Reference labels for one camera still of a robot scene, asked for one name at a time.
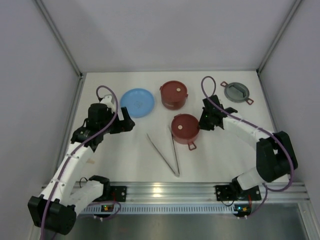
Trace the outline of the dark red lid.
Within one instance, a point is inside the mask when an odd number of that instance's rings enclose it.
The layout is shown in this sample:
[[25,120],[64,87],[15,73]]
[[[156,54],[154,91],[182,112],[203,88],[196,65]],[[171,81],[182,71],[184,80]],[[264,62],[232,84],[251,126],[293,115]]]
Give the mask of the dark red lid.
[[171,122],[171,129],[178,125],[182,125],[184,128],[199,128],[199,121],[191,114],[178,114]]
[[177,80],[165,82],[159,90],[161,99],[169,102],[179,102],[188,97],[186,85]]

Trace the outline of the pink lunch container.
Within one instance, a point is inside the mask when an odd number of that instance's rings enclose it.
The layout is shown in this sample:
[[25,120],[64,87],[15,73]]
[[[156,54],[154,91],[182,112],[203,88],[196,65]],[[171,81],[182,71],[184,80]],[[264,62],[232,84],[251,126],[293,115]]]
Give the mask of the pink lunch container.
[[183,127],[182,125],[174,126],[171,129],[173,140],[181,145],[187,145],[190,151],[196,150],[197,146],[195,141],[199,135],[198,127]]

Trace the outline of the dark red lunch container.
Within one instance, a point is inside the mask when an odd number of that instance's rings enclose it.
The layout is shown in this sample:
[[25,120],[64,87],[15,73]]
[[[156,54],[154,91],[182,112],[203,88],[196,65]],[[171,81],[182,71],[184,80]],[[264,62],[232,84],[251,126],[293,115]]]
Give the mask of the dark red lunch container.
[[160,88],[161,102],[169,110],[181,109],[186,104],[188,96],[188,89],[182,86]]

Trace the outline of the metal tongs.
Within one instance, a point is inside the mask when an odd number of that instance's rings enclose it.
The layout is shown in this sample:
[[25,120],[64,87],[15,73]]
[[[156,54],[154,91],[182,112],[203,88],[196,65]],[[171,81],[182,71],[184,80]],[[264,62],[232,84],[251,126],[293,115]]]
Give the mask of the metal tongs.
[[172,128],[169,125],[167,126],[167,128],[168,128],[168,132],[169,132],[169,136],[170,136],[170,145],[171,145],[171,148],[172,148],[172,155],[173,155],[175,168],[172,166],[171,163],[169,163],[169,160],[165,157],[165,155],[161,152],[161,150],[153,142],[151,136],[148,133],[146,133],[145,135],[146,135],[146,139],[148,140],[148,142],[150,143],[152,148],[159,155],[159,157],[164,161],[164,163],[169,168],[169,170],[172,172],[172,174],[176,178],[179,178],[181,176],[181,170],[180,170],[180,164],[179,164],[179,160],[178,160],[178,155],[177,155],[174,135],[173,135],[173,132],[172,132]]

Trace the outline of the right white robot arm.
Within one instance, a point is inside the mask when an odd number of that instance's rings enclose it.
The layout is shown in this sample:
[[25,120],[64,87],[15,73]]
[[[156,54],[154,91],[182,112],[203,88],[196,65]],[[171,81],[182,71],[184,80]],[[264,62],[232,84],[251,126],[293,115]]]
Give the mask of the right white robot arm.
[[271,183],[284,175],[292,175],[298,161],[289,135],[284,131],[265,130],[243,119],[232,107],[224,108],[217,95],[202,100],[203,108],[199,128],[213,131],[219,127],[233,133],[255,150],[255,166],[234,177],[229,183],[235,197],[265,183]]

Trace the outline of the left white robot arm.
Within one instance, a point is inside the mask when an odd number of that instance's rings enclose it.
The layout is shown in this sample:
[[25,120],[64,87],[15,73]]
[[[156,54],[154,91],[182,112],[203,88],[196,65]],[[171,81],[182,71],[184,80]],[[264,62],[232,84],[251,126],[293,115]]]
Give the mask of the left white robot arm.
[[112,200],[110,180],[103,176],[93,175],[76,192],[73,188],[104,135],[129,132],[135,126],[127,108],[121,107],[121,112],[122,120],[118,110],[107,104],[93,103],[89,107],[87,118],[72,134],[67,153],[50,183],[39,196],[32,196],[28,201],[35,226],[67,235],[87,206]]

